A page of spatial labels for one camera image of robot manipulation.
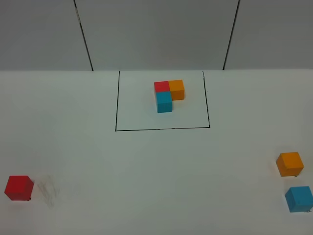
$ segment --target cube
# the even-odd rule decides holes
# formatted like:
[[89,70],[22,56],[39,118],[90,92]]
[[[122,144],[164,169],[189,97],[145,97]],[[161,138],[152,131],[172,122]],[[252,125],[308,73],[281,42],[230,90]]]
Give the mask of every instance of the cube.
[[171,93],[170,92],[156,93],[156,106],[158,113],[171,112],[173,110]]
[[182,80],[174,80],[168,82],[172,94],[172,100],[181,100],[185,97],[185,88]]
[[168,81],[165,82],[155,82],[155,93],[157,92],[169,92],[170,85]]
[[34,183],[26,175],[11,175],[4,193],[12,201],[29,201]]
[[307,212],[313,207],[313,196],[309,186],[291,187],[285,197],[290,212]]
[[298,152],[281,153],[276,161],[276,164],[282,177],[297,176],[304,168]]

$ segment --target stacked blocks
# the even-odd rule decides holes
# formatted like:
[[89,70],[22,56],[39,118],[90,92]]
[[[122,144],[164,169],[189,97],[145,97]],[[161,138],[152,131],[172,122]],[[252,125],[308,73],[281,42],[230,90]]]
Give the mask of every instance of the stacked blocks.
[[4,193],[12,201],[29,201],[34,183],[26,175],[13,175],[9,177]]
[[171,112],[173,100],[184,99],[184,84],[182,80],[155,82],[155,96],[157,112]]
[[290,212],[307,212],[313,207],[313,196],[308,186],[291,187],[285,197]]
[[281,176],[297,176],[304,165],[298,152],[281,153],[276,161]]

